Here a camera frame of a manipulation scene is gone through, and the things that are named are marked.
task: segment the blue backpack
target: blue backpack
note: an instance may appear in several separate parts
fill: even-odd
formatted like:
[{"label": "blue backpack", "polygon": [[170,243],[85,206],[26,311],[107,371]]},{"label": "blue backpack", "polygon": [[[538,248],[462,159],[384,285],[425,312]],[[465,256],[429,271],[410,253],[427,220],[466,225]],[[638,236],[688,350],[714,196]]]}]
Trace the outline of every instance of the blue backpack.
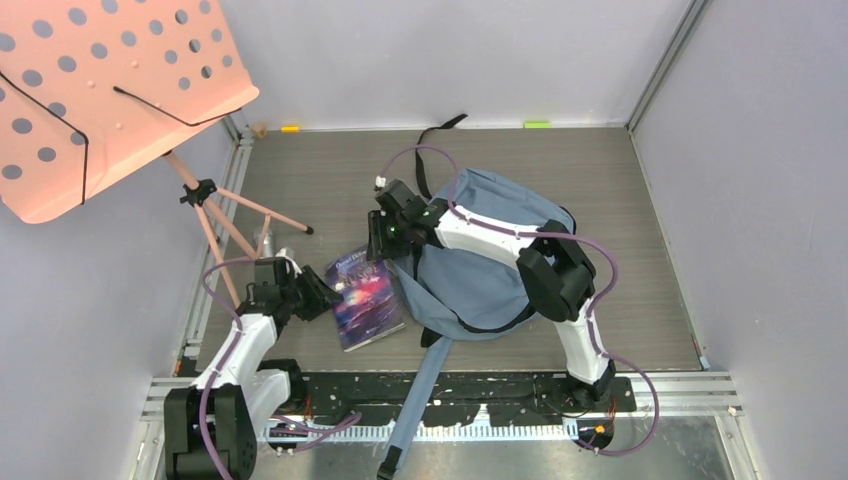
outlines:
[{"label": "blue backpack", "polygon": [[[447,195],[446,185],[434,197],[446,199]],[[553,219],[570,233],[576,230],[565,208],[484,170],[460,172],[455,201],[496,220],[544,225]],[[403,466],[453,341],[496,338],[539,316],[514,268],[475,253],[426,245],[395,259],[394,267],[401,297],[413,318],[425,327],[422,346],[429,348],[389,438],[377,475],[380,479],[392,478]]]}]

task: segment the pink music stand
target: pink music stand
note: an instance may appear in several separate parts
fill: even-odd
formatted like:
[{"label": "pink music stand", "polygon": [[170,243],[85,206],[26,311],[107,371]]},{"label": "pink music stand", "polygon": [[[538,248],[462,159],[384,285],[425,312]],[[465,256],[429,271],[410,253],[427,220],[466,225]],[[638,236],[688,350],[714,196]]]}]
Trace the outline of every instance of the pink music stand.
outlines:
[{"label": "pink music stand", "polygon": [[[62,215],[163,154],[189,189],[198,188],[171,150],[259,94],[217,0],[6,3],[0,197],[27,223]],[[205,210],[253,258],[271,218],[312,233],[232,192],[217,193],[265,215],[254,248],[214,201],[193,205],[219,262]],[[229,272],[222,276],[238,305]]]}]

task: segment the purple tube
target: purple tube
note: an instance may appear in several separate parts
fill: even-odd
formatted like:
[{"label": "purple tube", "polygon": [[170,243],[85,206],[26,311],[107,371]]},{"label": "purple tube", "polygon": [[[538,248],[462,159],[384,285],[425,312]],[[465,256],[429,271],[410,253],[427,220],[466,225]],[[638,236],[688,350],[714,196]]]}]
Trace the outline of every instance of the purple tube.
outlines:
[{"label": "purple tube", "polygon": [[[241,258],[236,258],[234,260],[227,260],[226,262],[219,263],[218,265],[215,265],[214,267],[210,268],[209,270],[203,272],[203,275],[201,276],[201,282],[200,282],[200,284],[203,286],[203,289],[206,290],[206,293],[208,293],[209,296],[212,297],[212,300],[218,302],[218,304],[220,304],[222,307],[224,307],[224,309],[227,311],[227,313],[229,313],[230,316],[233,317],[233,322],[235,322],[236,328],[238,328],[239,331],[242,330],[243,324],[241,322],[241,317],[239,317],[239,314],[236,313],[235,307],[230,305],[230,303],[227,300],[225,300],[223,297],[221,297],[220,295],[215,293],[215,291],[212,289],[212,287],[210,287],[209,284],[207,283],[207,280],[209,278],[209,275],[211,275],[213,272],[215,272],[217,270],[220,270],[220,269],[227,267],[227,266],[230,266],[230,265],[239,265],[239,264],[245,264],[245,263],[253,263],[253,259],[247,258],[247,257],[241,257]],[[226,467],[226,465],[224,465],[224,462],[221,460],[221,456],[218,455],[218,450],[217,450],[217,448],[215,448],[215,443],[212,441],[212,435],[209,433],[209,424],[206,423],[206,409],[209,405],[209,394],[212,392],[212,384],[214,384],[215,379],[218,378],[218,372],[222,368],[224,368],[224,365],[227,364],[227,360],[229,360],[230,356],[233,354],[233,351],[235,351],[236,346],[238,345],[238,342],[239,342],[240,339],[241,339],[241,335],[235,335],[233,337],[233,341],[227,346],[227,349],[224,350],[224,354],[221,355],[221,359],[218,360],[218,363],[215,364],[215,369],[209,375],[209,379],[206,381],[206,385],[203,387],[203,392],[200,394],[200,407],[199,407],[199,409],[200,409],[200,418],[199,418],[200,436],[203,437],[203,445],[206,446],[206,450],[209,452],[209,457],[212,459],[212,463],[215,464],[215,468],[218,470],[218,473],[221,475],[221,478],[223,478],[224,480],[233,480],[233,477],[230,475],[230,472],[227,471],[227,467]],[[322,435],[321,437],[307,443],[306,445],[304,445],[302,447],[296,448],[294,450],[294,452],[308,450],[308,449],[314,447],[318,443],[324,441],[329,435],[332,435],[333,433],[344,430],[345,428],[348,428],[351,425],[355,424],[356,422],[359,421],[360,418],[362,418],[362,414],[357,413],[356,415],[353,415],[351,417],[346,418],[344,421],[342,421],[342,423],[340,423],[337,427],[335,427],[333,429],[322,430],[322,432],[329,432],[329,433],[327,433],[326,435]]]},{"label": "purple tube", "polygon": [[[456,209],[456,204],[454,202],[454,198],[455,198],[455,194],[456,194],[456,185],[457,185],[457,182],[459,181],[459,167],[457,166],[456,160],[454,160],[453,157],[451,157],[448,152],[442,150],[439,147],[434,147],[432,145],[415,145],[415,146],[412,146],[412,147],[409,147],[409,148],[405,148],[405,149],[401,150],[400,152],[398,152],[397,154],[395,154],[395,156],[392,157],[391,160],[389,160],[389,162],[386,164],[385,167],[383,167],[383,170],[380,172],[380,176],[385,177],[386,172],[388,172],[388,170],[389,170],[389,167],[391,167],[392,164],[398,158],[400,158],[401,155],[403,155],[404,153],[409,152],[411,150],[432,150],[434,152],[441,153],[451,163],[451,165],[453,165],[454,175],[453,175],[453,179],[451,180],[450,186],[448,187],[448,199],[447,199],[448,200],[448,208],[450,209],[451,213],[453,213],[457,217],[461,218],[462,220],[473,223],[474,225],[477,225],[477,226],[480,226],[480,227],[483,227],[483,228],[487,228],[489,230],[492,230],[492,231],[495,231],[495,232],[498,232],[498,233],[503,233],[505,235],[511,235],[511,236],[516,235],[516,232],[509,230],[508,228],[500,227],[498,225],[493,225],[491,223],[480,220],[480,219],[475,218],[473,216],[470,219],[466,218],[465,215],[463,215],[461,212],[459,212]],[[598,252],[600,252],[601,255],[603,255],[607,259],[607,261],[610,264],[610,267],[612,268],[612,276],[610,277],[610,282],[607,284],[607,286],[604,287],[600,292],[598,292],[597,295],[595,295],[595,298],[594,298],[594,300],[592,300],[592,303],[589,305],[589,308],[586,309],[586,313],[590,317],[594,313],[595,307],[598,305],[598,303],[601,301],[601,299],[606,297],[607,294],[609,294],[610,291],[612,291],[613,287],[615,287],[615,284],[618,282],[618,262],[615,260],[615,257],[613,257],[612,253],[609,250],[607,250],[601,244],[599,244],[598,242],[596,242],[596,241],[594,241],[590,238],[582,237],[580,235],[573,235],[573,234],[570,234],[570,233],[535,232],[535,231],[534,232],[518,232],[518,236],[524,237],[524,238],[563,238],[563,239],[566,239],[566,240],[574,240],[576,242],[580,242],[580,243],[589,245],[590,247],[592,247],[595,250],[597,250]],[[650,390],[651,390],[651,396],[653,397],[653,400],[654,400],[654,419],[653,419],[653,422],[651,423],[651,428],[650,428],[650,430],[648,430],[648,434],[645,436],[645,438],[641,442],[639,442],[639,444],[637,444],[636,446],[631,447],[631,448],[627,448],[627,449],[624,449],[624,450],[599,450],[598,451],[598,454],[606,455],[606,456],[610,456],[610,457],[618,457],[618,456],[628,455],[630,453],[635,453],[635,452],[641,450],[645,445],[647,445],[648,442],[650,442],[651,439],[653,439],[654,435],[656,434],[657,426],[659,424],[659,419],[660,419],[660,404],[659,404],[659,396],[657,395],[657,389],[654,386],[654,383],[651,381],[651,379],[648,377],[648,375],[645,373],[644,370],[642,370],[641,368],[639,368],[633,362],[627,360],[626,358],[621,357],[621,356],[616,355],[616,354],[611,353],[611,352],[607,352],[606,350],[602,349],[600,347],[600,345],[598,345],[598,341],[595,338],[596,332],[595,332],[594,321],[589,321],[587,323],[589,324],[589,338],[592,341],[592,348],[595,349],[595,353],[597,353],[598,355],[601,355],[605,358],[608,358],[610,360],[623,363],[624,365],[627,365],[628,367],[632,368],[633,371],[635,371],[643,379],[645,379],[645,383],[648,384],[648,388],[650,388]],[[586,443],[582,440],[578,440],[577,443],[584,448],[588,448],[590,450],[594,449],[594,447],[592,447],[589,443]]]}]

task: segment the backpack strap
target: backpack strap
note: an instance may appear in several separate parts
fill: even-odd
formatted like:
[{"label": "backpack strap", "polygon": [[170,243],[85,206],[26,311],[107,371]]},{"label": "backpack strap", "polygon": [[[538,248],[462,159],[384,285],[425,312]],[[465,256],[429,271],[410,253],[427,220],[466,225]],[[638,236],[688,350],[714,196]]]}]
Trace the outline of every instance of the backpack strap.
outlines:
[{"label": "backpack strap", "polygon": [[433,387],[436,385],[439,372],[442,371],[442,366],[448,358],[451,345],[453,345],[453,340],[442,337],[427,349],[424,360],[421,361],[421,366],[415,375],[415,380],[412,382],[412,387],[409,389],[403,407],[400,409],[400,415],[398,415],[395,428],[389,437],[389,442],[386,444],[386,456],[383,463],[380,464],[379,470],[377,470],[378,480],[391,480],[395,473],[403,467],[406,453],[412,445],[415,432],[418,431],[418,424],[421,422],[421,417],[424,416],[427,401],[433,394]]},{"label": "backpack strap", "polygon": [[[424,136],[429,132],[432,132],[433,130],[449,130],[455,127],[457,123],[465,120],[465,117],[467,116],[468,115],[464,113],[460,113],[438,127],[430,127],[424,130],[421,132],[421,136],[418,137],[417,145],[421,145],[421,142],[424,141]],[[415,150],[415,182],[418,184],[418,191],[421,193],[422,197],[427,200],[433,198],[433,194],[430,193],[430,188],[427,187],[427,174],[424,172],[424,160],[421,158],[421,154],[418,153],[418,150]]]}]

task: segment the black elastic cord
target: black elastic cord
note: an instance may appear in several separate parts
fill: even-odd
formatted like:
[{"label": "black elastic cord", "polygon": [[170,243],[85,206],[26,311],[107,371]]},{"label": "black elastic cord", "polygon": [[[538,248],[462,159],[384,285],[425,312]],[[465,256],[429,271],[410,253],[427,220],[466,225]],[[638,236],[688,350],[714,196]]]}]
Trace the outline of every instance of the black elastic cord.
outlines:
[{"label": "black elastic cord", "polygon": [[60,122],[62,122],[62,123],[64,123],[65,125],[67,125],[67,126],[68,126],[68,128],[70,128],[71,130],[75,131],[76,133],[79,133],[79,134],[82,136],[83,140],[85,141],[85,154],[84,154],[84,156],[83,156],[83,161],[82,161],[82,201],[80,201],[80,205],[85,205],[85,184],[86,184],[86,181],[88,180],[88,135],[86,135],[86,134],[85,134],[82,130],[80,130],[79,128],[77,128],[77,127],[75,127],[75,126],[71,125],[70,123],[68,123],[68,122],[67,122],[64,118],[62,118],[62,117],[60,117],[59,115],[57,115],[56,113],[54,113],[54,112],[53,112],[53,110],[50,110],[49,108],[47,108],[46,106],[44,106],[44,104],[43,104],[43,103],[41,103],[41,102],[39,102],[38,100],[36,100],[36,99],[35,99],[32,95],[30,95],[30,94],[26,93],[25,91],[23,91],[23,90],[21,89],[21,87],[19,87],[19,86],[17,86],[17,85],[15,84],[15,82],[13,82],[13,81],[9,80],[9,77],[7,77],[7,76],[6,76],[6,75],[5,75],[2,71],[0,71],[0,78],[3,78],[3,80],[5,80],[5,81],[6,81],[6,83],[8,83],[9,85],[11,85],[11,86],[12,86],[12,88],[14,88],[15,90],[17,90],[17,91],[18,91],[18,93],[20,93],[21,95],[23,95],[23,96],[25,96],[26,98],[28,98],[28,99],[29,99],[32,103],[34,103],[34,104],[38,105],[39,107],[41,107],[42,109],[44,109],[44,111],[45,111],[45,112],[49,113],[50,115],[53,115],[53,116],[54,116],[56,119],[58,119]]},{"label": "black elastic cord", "polygon": [[238,112],[239,110],[241,110],[241,108],[237,108],[237,109],[235,109],[235,110],[233,110],[233,111],[230,111],[230,112],[227,112],[227,113],[222,113],[221,115],[216,115],[216,116],[214,116],[214,117],[207,118],[206,120],[201,120],[201,121],[199,121],[199,122],[186,122],[186,121],[185,121],[185,120],[183,120],[182,118],[180,118],[180,117],[178,117],[178,116],[176,116],[176,115],[174,115],[174,114],[172,114],[172,113],[168,112],[167,110],[163,110],[163,109],[161,109],[161,108],[157,107],[156,105],[154,105],[154,104],[152,104],[152,103],[148,102],[147,100],[145,100],[145,99],[143,99],[143,98],[139,97],[138,95],[136,95],[136,94],[134,94],[134,93],[130,93],[130,92],[128,92],[128,91],[126,91],[126,90],[124,90],[124,89],[123,89],[123,88],[121,88],[121,87],[113,86],[113,87],[112,87],[112,90],[114,90],[114,91],[116,91],[116,92],[118,92],[118,93],[120,93],[120,94],[126,95],[126,96],[128,96],[128,97],[130,97],[130,98],[134,98],[134,99],[138,100],[139,102],[141,102],[141,103],[143,103],[143,104],[147,105],[148,107],[150,107],[150,108],[152,108],[152,109],[156,110],[157,112],[159,112],[159,113],[161,113],[161,114],[164,114],[164,115],[167,115],[168,117],[173,118],[174,120],[176,120],[176,121],[178,121],[178,122],[182,123],[182,124],[183,124],[183,125],[185,125],[186,127],[199,127],[199,126],[203,125],[204,123],[213,122],[213,121],[215,121],[215,120],[218,120],[219,118],[224,118],[224,117],[226,117],[227,115],[229,115],[229,114],[231,114],[231,113],[236,113],[236,112]]}]

